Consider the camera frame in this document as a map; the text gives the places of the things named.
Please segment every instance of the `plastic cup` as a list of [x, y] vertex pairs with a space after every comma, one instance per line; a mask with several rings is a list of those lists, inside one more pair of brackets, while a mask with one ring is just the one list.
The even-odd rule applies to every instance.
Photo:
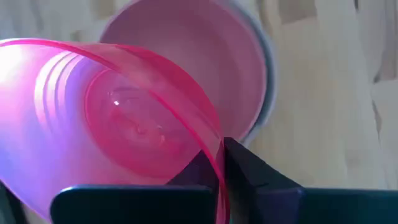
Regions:
[[171, 61], [113, 44], [0, 42], [0, 178], [49, 218], [59, 191], [80, 184], [164, 185], [203, 151], [228, 220], [218, 117]]
[[131, 1], [100, 42], [140, 46], [182, 67], [215, 106], [225, 136], [247, 142], [269, 116], [268, 46], [231, 1]]

